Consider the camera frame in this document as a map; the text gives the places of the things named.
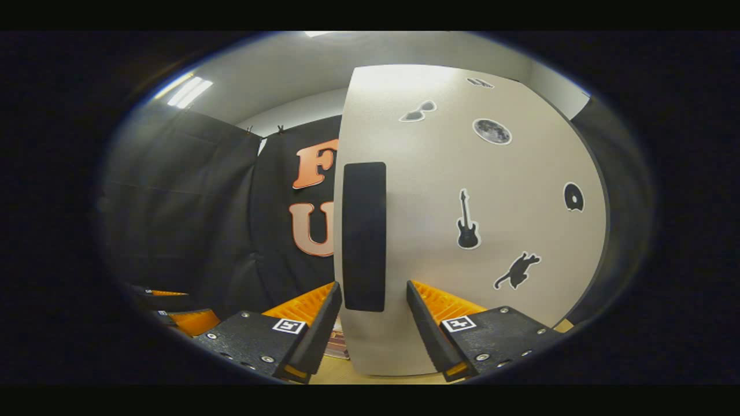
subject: black cat silhouette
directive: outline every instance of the black cat silhouette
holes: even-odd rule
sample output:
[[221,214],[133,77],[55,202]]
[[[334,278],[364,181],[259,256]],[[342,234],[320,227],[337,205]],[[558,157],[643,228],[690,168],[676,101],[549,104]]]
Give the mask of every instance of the black cat silhouette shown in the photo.
[[539,263],[541,258],[537,257],[537,255],[534,253],[529,256],[529,258],[526,257],[527,252],[523,252],[522,257],[518,258],[517,261],[515,261],[514,264],[509,267],[509,271],[496,281],[496,283],[494,284],[494,288],[496,290],[499,289],[499,284],[501,284],[501,282],[506,279],[510,279],[509,284],[514,289],[516,289],[517,286],[519,286],[523,281],[527,280],[528,276],[525,272],[531,264]]

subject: sticker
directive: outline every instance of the sticker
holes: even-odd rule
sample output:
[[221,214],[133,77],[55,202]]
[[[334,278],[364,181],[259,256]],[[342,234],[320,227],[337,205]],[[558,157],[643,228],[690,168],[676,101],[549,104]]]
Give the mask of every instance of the sticker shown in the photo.
[[430,111],[435,111],[437,109],[437,105],[432,100],[424,101],[419,105],[417,109],[414,111],[411,111],[410,113],[406,113],[403,117],[401,117],[398,121],[404,121],[407,123],[413,123],[415,121],[422,121],[424,117],[424,113],[429,113]]
[[478,78],[468,78],[468,82],[471,83],[471,84],[473,84],[473,85],[480,85],[481,87],[486,87],[486,88],[493,88],[494,87],[493,85],[489,84],[488,82],[485,82],[482,79],[478,79]]
[[527,258],[527,252],[523,252],[522,257],[516,259],[511,264],[511,266],[509,267],[509,271],[496,281],[496,283],[494,284],[494,289],[498,290],[501,282],[509,279],[509,284],[511,285],[511,288],[517,290],[517,286],[522,284],[522,282],[527,280],[527,278],[529,277],[526,273],[529,266],[535,263],[539,263],[540,260],[542,260],[542,258],[537,257],[537,255],[534,253],[532,253],[532,255]]
[[461,316],[459,318],[446,319],[442,321],[447,327],[449,332],[464,331],[466,329],[475,328],[477,325],[473,323],[467,316]]
[[289,334],[297,334],[306,325],[302,321],[293,321],[290,319],[281,319],[272,328],[275,331],[288,332]]
[[457,236],[457,246],[465,250],[476,249],[481,243],[480,234],[478,233],[478,223],[470,219],[469,200],[468,190],[465,188],[461,189],[460,205],[463,211],[462,217],[457,219],[457,228],[460,230],[460,234]]
[[581,189],[578,188],[578,185],[573,182],[568,182],[562,189],[562,193],[565,198],[565,207],[568,208],[568,211],[574,211],[577,209],[580,212],[583,212],[583,194],[581,193]]
[[488,118],[478,118],[473,121],[473,131],[480,138],[493,144],[511,143],[511,132],[509,129]]

